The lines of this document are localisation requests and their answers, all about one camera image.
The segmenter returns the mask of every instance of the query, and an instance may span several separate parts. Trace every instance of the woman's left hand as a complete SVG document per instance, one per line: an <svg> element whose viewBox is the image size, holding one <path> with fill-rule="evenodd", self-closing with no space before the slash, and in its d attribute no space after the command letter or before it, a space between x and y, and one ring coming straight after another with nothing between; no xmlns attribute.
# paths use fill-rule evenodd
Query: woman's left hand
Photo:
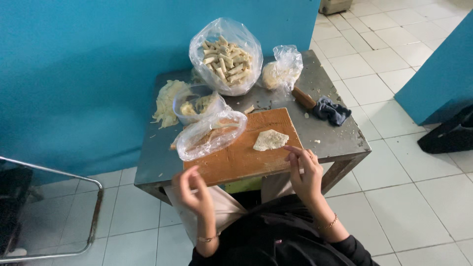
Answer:
<svg viewBox="0 0 473 266"><path fill-rule="evenodd" d="M172 185L174 193L182 204L194 214L204 219L215 217L213 201L205 181L197 171L199 166L193 166L184 172L173 176Z"/></svg>

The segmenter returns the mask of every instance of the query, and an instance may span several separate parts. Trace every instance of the blue wall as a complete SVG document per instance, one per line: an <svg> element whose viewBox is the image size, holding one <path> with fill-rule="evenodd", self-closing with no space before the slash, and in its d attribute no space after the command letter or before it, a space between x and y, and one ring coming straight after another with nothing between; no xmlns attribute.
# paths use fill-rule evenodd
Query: blue wall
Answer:
<svg viewBox="0 0 473 266"><path fill-rule="evenodd" d="M473 104L473 12L394 96L417 124L445 122Z"/></svg>
<svg viewBox="0 0 473 266"><path fill-rule="evenodd" d="M307 50L319 0L0 2L0 154L82 175L136 165L158 73L218 17Z"/></svg>

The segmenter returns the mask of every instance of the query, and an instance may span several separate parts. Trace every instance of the stainless steel table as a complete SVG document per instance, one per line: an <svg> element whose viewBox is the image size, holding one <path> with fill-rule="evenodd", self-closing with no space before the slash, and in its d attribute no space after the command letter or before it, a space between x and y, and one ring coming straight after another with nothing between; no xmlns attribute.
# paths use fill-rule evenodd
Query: stainless steel table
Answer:
<svg viewBox="0 0 473 266"><path fill-rule="evenodd" d="M309 94L312 99L319 99L322 95L326 95L334 103L343 104L314 52L311 50L302 52L302 60L304 68L296 86ZM274 61L273 56L265 57L263 65L271 61ZM150 121L152 120L151 115L156 111L155 100L158 97L159 89L166 84L166 81L181 80L189 83L190 79L190 70L160 74L156 77L154 95L149 110ZM251 105L254 105L256 110L286 107L299 134L302 146L306 149L310 148L319 157L320 163L334 162L322 179L323 194L371 152L368 142L352 117L348 118L340 127L332 126L327 121L322 121L313 115L305 118L304 113L307 111L298 102L273 103L270 100L271 93L256 85L245 95L224 98L234 110L241 112ZM169 150L169 145L182 131L182 125L178 124L158 130L160 125L161 123L148 124L138 162L135 186L170 204L163 187L170 184L171 177L175 173L183 170L183 162L179 159L176 151ZM320 144L314 143L314 140L320 140Z"/></svg>

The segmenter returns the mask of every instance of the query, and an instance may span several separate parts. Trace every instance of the gold bracelet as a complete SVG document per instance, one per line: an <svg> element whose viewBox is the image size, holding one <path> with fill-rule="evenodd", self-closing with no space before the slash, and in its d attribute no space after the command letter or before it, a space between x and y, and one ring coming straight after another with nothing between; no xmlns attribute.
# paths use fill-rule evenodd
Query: gold bracelet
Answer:
<svg viewBox="0 0 473 266"><path fill-rule="evenodd" d="M336 213L334 213L334 214L335 214L335 219L331 224L329 224L327 226L319 226L319 227L317 227L317 229L328 229L328 228L332 227L334 224L336 224L337 221L338 221L338 215Z"/></svg>
<svg viewBox="0 0 473 266"><path fill-rule="evenodd" d="M200 241L200 242L210 242L210 241L214 240L215 238L219 237L220 234L221 234L221 232L218 232L217 235L212 237L212 238L198 237L197 240Z"/></svg>

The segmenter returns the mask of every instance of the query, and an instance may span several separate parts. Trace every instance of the wooden board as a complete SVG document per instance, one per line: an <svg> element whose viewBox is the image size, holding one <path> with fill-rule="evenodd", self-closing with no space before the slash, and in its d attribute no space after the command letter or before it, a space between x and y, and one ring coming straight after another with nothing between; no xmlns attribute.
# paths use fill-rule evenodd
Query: wooden board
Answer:
<svg viewBox="0 0 473 266"><path fill-rule="evenodd" d="M276 130L289 136L286 145L302 148L296 129L286 108L248 114L245 132L230 146L208 156L184 162L184 169L199 165L199 172L208 186L248 177L261 177L289 172L289 153L283 148L256 151L253 145L260 132Z"/></svg>

